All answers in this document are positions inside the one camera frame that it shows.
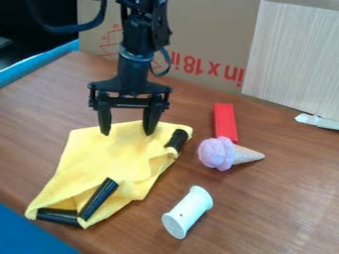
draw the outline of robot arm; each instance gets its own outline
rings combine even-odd
[[[82,25],[55,28],[46,25],[32,0],[27,0],[36,20],[51,32],[79,32],[92,29],[104,20],[107,0],[101,0],[101,8],[96,18]],[[147,80],[151,61],[156,51],[161,51],[169,67],[156,76],[170,70],[170,57],[164,47],[170,44],[167,9],[168,0],[116,0],[121,5],[123,41],[119,49],[118,72],[111,79],[90,82],[89,106],[98,113],[101,133],[108,135],[111,128],[111,108],[144,109],[143,127],[146,135],[151,135],[161,118],[169,109],[171,88]]]

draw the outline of white spool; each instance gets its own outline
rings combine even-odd
[[[183,239],[195,221],[212,207],[213,199],[207,190],[194,186],[170,212],[162,216],[163,226],[171,236]]]

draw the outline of wooden table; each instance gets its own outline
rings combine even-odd
[[[52,177],[68,132],[97,125],[86,83],[115,65],[71,54],[0,90],[0,200],[20,214]],[[162,120],[194,129],[179,160],[144,201],[87,230],[42,228],[83,253],[339,253],[339,133],[296,123],[297,111],[166,77],[174,88]],[[214,102],[233,103],[240,143],[266,154],[222,173],[203,167],[198,144],[213,136]],[[113,110],[114,122],[140,119]],[[214,207],[180,241],[161,225],[192,185]]]

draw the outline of yellow towel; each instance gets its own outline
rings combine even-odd
[[[146,136],[141,121],[112,125],[108,137],[98,127],[70,132],[56,174],[32,201],[25,215],[36,219],[39,208],[72,209],[80,212],[106,178],[119,187],[84,221],[83,227],[103,220],[132,200],[142,200],[158,176],[178,157],[176,149],[165,148],[172,133],[183,129],[191,138],[192,128],[160,122]]]

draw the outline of red block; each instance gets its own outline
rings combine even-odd
[[[235,122],[233,104],[214,103],[215,136],[224,136],[238,144],[238,131]]]

